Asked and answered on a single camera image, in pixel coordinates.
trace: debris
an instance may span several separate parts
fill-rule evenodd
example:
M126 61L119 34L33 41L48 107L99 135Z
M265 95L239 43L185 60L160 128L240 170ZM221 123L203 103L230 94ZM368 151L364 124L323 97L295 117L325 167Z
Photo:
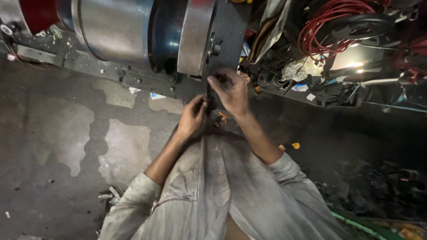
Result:
M154 94L154 93L150 93L151 96L151 100L156 100L156 99L161 99L161 98L165 98L166 96L160 95L160 94Z
M249 56L250 52L251 52L251 48L249 47L248 42L245 40L243 42L242 52L240 53L240 56L247 57Z
M316 96L314 96L313 94L307 95L307 99L310 101L313 101L315 98L316 98Z
M295 149L298 149L301 145L300 145L299 143L293 143L293 144L292 144L292 146L293 146Z
M53 34L55 34L59 39L62 38L62 34L61 34L61 30L56 26L56 25L52 25L50 26L50 30L53 32Z
M286 150L286 147L283 146L283 144L280 144L279 149L282 150L282 152L284 152Z
M123 191L123 189L121 187L117 187L116 190L117 190L117 192L119 192L120 197L122 197L125 194L125 192Z
M34 237L30 235L21 234L17 240L43 240L41 237Z
M141 89L129 87L129 91L131 92L131 94L134 94L134 93L141 91Z
M118 202L119 202L119 199L117 197L114 197L113 199L110 200L111 205L116 205Z
M115 197L117 197L118 199L120 199L119 193L117 192L117 190L113 186L111 186L109 188L109 190L114 194Z
M15 56L13 56L12 54L8 53L8 54L7 54L7 60L9 60L9 61L15 61L15 60L16 60L16 57L15 57Z
M41 32L37 33L36 36L46 37L46 32L42 30Z
M313 58L320 60L321 56L315 55ZM292 79L299 82L306 79L309 74L311 76L321 76L323 65L324 63L321 61L314 61L310 57L293 61L282 69L282 79Z
M297 91L297 92L305 92L308 90L308 86L307 86L307 84L297 84L297 85L292 87L292 90Z
M109 199L112 197L113 197L113 194L101 194L98 196L98 198L101 198L101 199Z

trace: red wire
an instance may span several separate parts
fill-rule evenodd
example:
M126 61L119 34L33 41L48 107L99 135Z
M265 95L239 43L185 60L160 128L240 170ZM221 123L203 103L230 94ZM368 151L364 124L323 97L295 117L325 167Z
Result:
M380 0L384 7L388 7L391 0ZM352 44L355 40L339 39L334 44L327 46L322 45L322 42L316 39L316 33L319 29L328 21L336 18L365 14L375 13L376 11L363 0L331 0L323 5L314 14L313 19L310 20L305 27L301 30L298 36L298 49L302 54L310 56L313 60L314 55L329 53L328 57L324 57L323 60L335 56L337 53L344 52L347 47Z

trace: paper scrap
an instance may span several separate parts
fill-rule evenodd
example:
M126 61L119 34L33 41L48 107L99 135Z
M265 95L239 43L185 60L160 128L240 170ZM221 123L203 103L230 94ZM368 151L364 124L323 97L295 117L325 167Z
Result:
M156 100L156 99L161 99L161 98L165 98L166 96L160 95L160 94L154 94L154 93L150 93L151 96L151 100Z
M36 36L46 37L46 32L42 30L41 32L37 33Z
M129 87L129 91L131 92L131 94L134 94L134 93L141 91L141 89Z
M308 86L307 86L307 84L297 84L297 85L292 87L292 90L297 91L297 92L305 92L308 90Z
M315 98L316 98L316 96L314 96L313 94L309 94L307 96L307 99L310 100L310 101L313 101L313 99L315 99Z

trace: concrete floor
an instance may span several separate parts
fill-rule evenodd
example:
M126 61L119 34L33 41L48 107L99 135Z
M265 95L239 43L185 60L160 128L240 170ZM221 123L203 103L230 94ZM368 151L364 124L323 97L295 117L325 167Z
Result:
M3 57L0 71L2 239L96 239L105 207L98 194L126 188L147 167L179 122L182 101ZM278 145L301 144L288 152L314 181L333 181L334 171L358 159L426 168L425 114L370 105L325 110L267 94L251 94L250 102Z

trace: yellow object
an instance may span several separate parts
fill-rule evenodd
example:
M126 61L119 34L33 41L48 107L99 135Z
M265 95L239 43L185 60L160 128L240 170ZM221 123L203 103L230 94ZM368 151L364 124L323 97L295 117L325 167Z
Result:
M300 147L299 143L293 143L293 144L292 144L292 146L293 146L295 149L298 149L298 148Z
M244 3L244 2L252 3L254 0L232 0L232 1L235 3Z
M399 235L403 236L406 240L422 240L422 238L408 229L402 229Z
M280 144L279 149L282 150L282 152L284 152L286 150L285 146L283 146L283 144Z

